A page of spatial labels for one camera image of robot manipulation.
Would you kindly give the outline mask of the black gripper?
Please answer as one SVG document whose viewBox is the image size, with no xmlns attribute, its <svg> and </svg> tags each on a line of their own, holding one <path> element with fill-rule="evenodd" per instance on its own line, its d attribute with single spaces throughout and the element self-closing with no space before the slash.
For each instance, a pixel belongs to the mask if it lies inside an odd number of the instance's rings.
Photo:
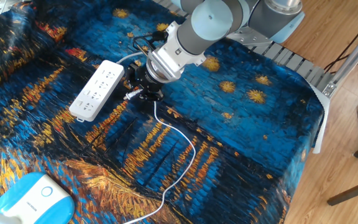
<svg viewBox="0 0 358 224">
<path fill-rule="evenodd" d="M 130 63 L 126 69 L 126 79 L 129 83 L 135 83 L 146 93 L 140 94 L 140 99 L 145 101 L 162 101 L 163 94 L 158 92 L 163 85 L 155 81 L 146 66 L 138 67 L 135 63 Z"/>
</svg>

